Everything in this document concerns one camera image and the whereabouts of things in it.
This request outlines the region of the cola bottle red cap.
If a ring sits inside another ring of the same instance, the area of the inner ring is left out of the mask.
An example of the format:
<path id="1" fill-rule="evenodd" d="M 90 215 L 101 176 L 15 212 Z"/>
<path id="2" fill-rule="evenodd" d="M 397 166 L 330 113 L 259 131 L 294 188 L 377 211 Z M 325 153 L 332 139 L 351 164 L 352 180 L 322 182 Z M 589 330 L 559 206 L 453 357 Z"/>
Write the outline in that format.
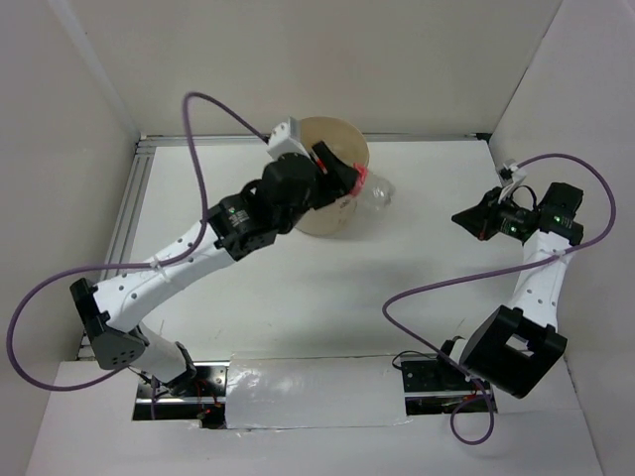
<path id="1" fill-rule="evenodd" d="M 385 177 L 372 172 L 368 167 L 355 164 L 355 184 L 350 191 L 358 205 L 368 210 L 381 212 L 393 201 L 396 187 Z"/>

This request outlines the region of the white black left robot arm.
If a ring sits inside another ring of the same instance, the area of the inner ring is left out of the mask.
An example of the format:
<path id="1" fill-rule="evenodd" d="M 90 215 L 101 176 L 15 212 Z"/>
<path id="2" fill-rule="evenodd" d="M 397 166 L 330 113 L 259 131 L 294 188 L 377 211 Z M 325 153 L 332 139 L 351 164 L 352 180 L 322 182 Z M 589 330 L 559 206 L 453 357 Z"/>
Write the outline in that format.
<path id="1" fill-rule="evenodd" d="M 132 366 L 170 394 L 187 394 L 197 377 L 192 358 L 183 344 L 147 328 L 144 318 L 196 281 L 272 245 L 308 211 L 355 195 L 363 176 L 360 166 L 345 164 L 323 142 L 306 155 L 284 154 L 260 178 L 222 198 L 144 269 L 96 284 L 73 283 L 70 293 L 100 368 Z"/>

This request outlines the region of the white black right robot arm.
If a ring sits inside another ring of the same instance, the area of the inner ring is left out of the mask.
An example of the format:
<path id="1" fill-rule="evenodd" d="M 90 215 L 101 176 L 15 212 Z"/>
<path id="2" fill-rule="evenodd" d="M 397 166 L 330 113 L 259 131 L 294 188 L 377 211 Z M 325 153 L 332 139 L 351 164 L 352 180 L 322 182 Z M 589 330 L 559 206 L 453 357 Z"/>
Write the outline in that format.
<path id="1" fill-rule="evenodd" d="M 445 389 L 456 388 L 467 370 L 517 399 L 526 397 L 563 356 L 568 340 L 559 334 L 557 306 L 567 267 L 565 250 L 580 243 L 583 226 L 574 221 L 583 192 L 564 182 L 550 184 L 533 208 L 494 187 L 476 205 L 451 217 L 480 241 L 498 233 L 519 240 L 523 263 L 548 258 L 550 264 L 524 270 L 510 300 L 500 305 L 472 334 L 460 357 L 446 355 L 433 366 Z"/>

